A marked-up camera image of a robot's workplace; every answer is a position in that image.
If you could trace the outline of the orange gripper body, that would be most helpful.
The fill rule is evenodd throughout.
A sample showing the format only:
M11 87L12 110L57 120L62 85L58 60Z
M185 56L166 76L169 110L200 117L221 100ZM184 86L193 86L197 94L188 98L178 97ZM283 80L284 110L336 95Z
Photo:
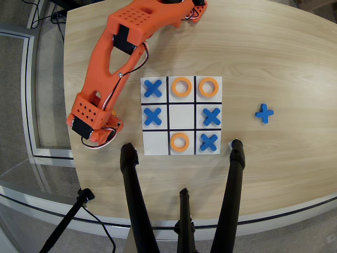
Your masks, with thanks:
M99 103L98 96L87 100L82 94L76 96L71 113L67 117L67 125L83 139L89 140L94 130L107 128L106 123L114 111L104 111L96 105Z

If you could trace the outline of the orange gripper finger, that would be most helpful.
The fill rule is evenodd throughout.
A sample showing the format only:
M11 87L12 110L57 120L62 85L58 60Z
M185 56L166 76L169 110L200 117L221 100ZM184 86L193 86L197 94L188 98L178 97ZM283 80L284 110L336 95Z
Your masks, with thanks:
M94 130L89 140L96 143L96 146L91 146L91 148L103 148L110 144L116 137L117 130L115 128L102 128L99 130Z
M110 115L110 117L109 117L109 119L106 123L106 127L114 129L116 132L120 132L124 127L124 123L116 115Z

